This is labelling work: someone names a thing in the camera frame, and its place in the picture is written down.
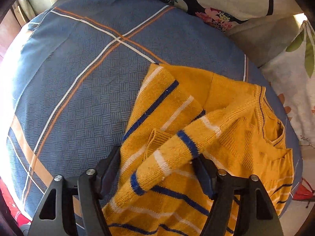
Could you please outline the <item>yellow striped knit sweater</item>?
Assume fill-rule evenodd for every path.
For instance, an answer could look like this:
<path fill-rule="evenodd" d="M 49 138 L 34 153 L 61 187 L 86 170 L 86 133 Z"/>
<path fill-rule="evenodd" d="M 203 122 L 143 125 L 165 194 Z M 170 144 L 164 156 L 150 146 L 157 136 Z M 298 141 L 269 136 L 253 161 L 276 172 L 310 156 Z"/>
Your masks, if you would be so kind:
<path fill-rule="evenodd" d="M 212 207 L 193 173 L 204 155 L 257 175 L 277 214 L 294 179 L 293 151 L 265 88 L 210 71 L 152 64 L 121 146 L 118 190 L 103 208 L 112 235 L 199 235 Z"/>

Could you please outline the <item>red bag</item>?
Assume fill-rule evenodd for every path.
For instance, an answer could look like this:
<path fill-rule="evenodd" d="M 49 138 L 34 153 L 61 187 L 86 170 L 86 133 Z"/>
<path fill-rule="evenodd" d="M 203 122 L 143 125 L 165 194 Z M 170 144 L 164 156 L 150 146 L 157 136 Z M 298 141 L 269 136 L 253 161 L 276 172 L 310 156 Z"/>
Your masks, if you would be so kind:
<path fill-rule="evenodd" d="M 314 202 L 314 189 L 305 178 L 302 178 L 299 183 L 297 191 L 293 195 L 293 200 Z"/>

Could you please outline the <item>blue plaid bed sheet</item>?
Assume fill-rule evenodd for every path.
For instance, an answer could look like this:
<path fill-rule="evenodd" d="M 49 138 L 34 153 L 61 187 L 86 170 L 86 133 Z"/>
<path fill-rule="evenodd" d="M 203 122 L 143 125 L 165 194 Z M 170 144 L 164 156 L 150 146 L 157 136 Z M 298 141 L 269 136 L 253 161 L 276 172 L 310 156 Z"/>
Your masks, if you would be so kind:
<path fill-rule="evenodd" d="M 59 0 L 5 62 L 1 128 L 13 191 L 34 218 L 56 175 L 80 176 L 121 146 L 149 67 L 178 65 L 265 88 L 302 176 L 297 137 L 272 87 L 227 37 L 157 0 Z M 282 213 L 291 202 L 292 187 Z"/>

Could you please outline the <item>leaf print pillow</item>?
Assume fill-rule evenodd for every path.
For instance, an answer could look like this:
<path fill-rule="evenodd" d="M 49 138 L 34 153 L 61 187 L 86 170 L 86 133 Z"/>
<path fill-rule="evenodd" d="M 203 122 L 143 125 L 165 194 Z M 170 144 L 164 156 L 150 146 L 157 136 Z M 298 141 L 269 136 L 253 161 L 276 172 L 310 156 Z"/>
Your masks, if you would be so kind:
<path fill-rule="evenodd" d="M 296 37 L 261 71 L 283 104 L 302 146 L 314 148 L 314 29 L 304 14 Z"/>

